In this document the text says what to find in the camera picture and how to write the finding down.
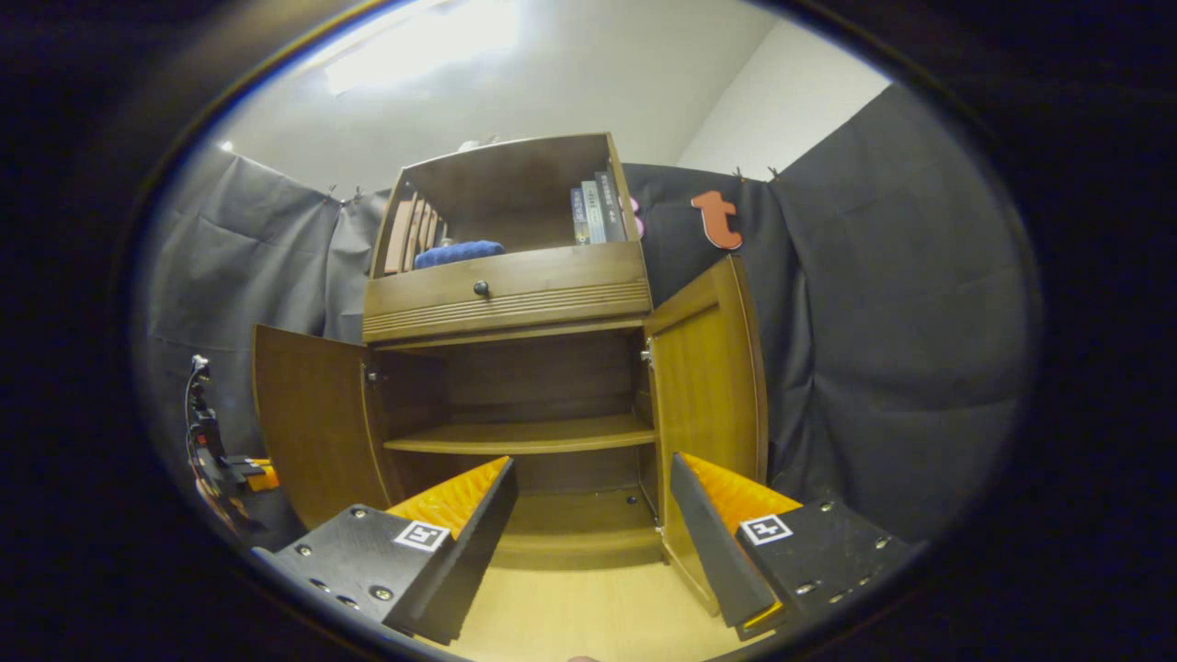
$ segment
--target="orange textured pad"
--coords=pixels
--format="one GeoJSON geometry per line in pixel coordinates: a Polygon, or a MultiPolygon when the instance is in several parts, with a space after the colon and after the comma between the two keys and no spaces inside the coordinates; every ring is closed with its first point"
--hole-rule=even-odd
{"type": "Polygon", "coordinates": [[[683,456],[686,465],[691,468],[694,477],[699,479],[704,491],[707,492],[711,505],[719,514],[724,528],[733,536],[739,529],[740,522],[765,515],[780,515],[802,507],[796,501],[718,464],[685,452],[679,452],[679,455],[683,456]]]}
{"type": "Polygon", "coordinates": [[[262,492],[277,488],[278,474],[274,472],[274,468],[270,464],[261,464],[257,461],[254,462],[261,468],[262,474],[260,476],[245,477],[245,479],[250,483],[250,489],[255,492],[262,492]]]}
{"type": "Polygon", "coordinates": [[[503,471],[507,456],[492,459],[481,466],[459,474],[444,483],[433,485],[424,492],[406,498],[385,512],[417,519],[437,527],[450,529],[454,539],[461,534],[463,527],[483,502],[486,490],[491,489],[494,478],[503,471]]]}

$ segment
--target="book spine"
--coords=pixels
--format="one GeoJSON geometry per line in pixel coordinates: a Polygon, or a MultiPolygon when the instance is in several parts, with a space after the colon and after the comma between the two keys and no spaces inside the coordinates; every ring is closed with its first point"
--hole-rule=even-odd
{"type": "Polygon", "coordinates": [[[397,203],[397,214],[392,220],[392,238],[388,241],[388,256],[385,258],[384,272],[399,273],[405,262],[405,239],[408,237],[408,224],[417,206],[417,196],[411,200],[397,203]]]}
{"type": "Polygon", "coordinates": [[[417,258],[417,234],[421,231],[421,214],[425,213],[426,205],[428,203],[424,198],[417,198],[413,220],[408,225],[408,236],[405,237],[405,265],[400,270],[401,273],[413,270],[413,262],[417,258]]]}
{"type": "Polygon", "coordinates": [[[617,200],[613,173],[598,172],[597,184],[600,186],[601,210],[605,214],[605,238],[609,241],[625,241],[625,223],[621,220],[621,205],[617,200]]]}
{"type": "Polygon", "coordinates": [[[588,243],[588,213],[585,211],[585,193],[580,188],[572,190],[572,231],[578,246],[588,243]]]}
{"type": "Polygon", "coordinates": [[[588,240],[593,244],[605,243],[605,213],[600,204],[600,187],[597,180],[581,181],[585,192],[585,216],[588,217],[588,240]]]}
{"type": "Polygon", "coordinates": [[[433,249],[433,238],[437,237],[438,232],[438,211],[430,210],[430,224],[425,227],[425,246],[426,251],[433,249]]]}

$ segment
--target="blue cloth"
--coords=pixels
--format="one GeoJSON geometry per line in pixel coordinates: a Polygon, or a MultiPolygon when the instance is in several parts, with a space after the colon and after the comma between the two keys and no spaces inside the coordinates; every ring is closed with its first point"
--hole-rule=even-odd
{"type": "Polygon", "coordinates": [[[503,244],[496,241],[465,241],[452,246],[430,249],[413,258],[413,269],[425,269],[452,262],[472,260],[490,256],[501,256],[507,252],[503,244]]]}

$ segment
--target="open cabinet door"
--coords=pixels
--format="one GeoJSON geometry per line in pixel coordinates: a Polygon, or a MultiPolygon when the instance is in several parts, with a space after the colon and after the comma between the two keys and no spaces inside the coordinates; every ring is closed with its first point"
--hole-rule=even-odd
{"type": "Polygon", "coordinates": [[[371,352],[258,325],[253,399],[261,438],[282,492],[307,529],[363,503],[388,508],[390,494],[368,433],[365,366],[371,352]]]}
{"type": "Polygon", "coordinates": [[[685,451],[764,484],[764,368],[740,258],[723,258],[658,306],[645,331],[658,423],[663,545],[670,563],[714,615],[719,604],[670,494],[670,468],[674,452],[685,451]]]}

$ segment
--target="drawer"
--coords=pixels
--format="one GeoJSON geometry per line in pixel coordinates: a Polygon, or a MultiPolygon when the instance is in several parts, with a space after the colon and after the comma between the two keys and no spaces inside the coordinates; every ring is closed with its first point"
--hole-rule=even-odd
{"type": "Polygon", "coordinates": [[[564,246],[368,280],[364,343],[646,312],[638,241],[564,246]],[[486,296],[474,292],[479,280],[486,296]]]}

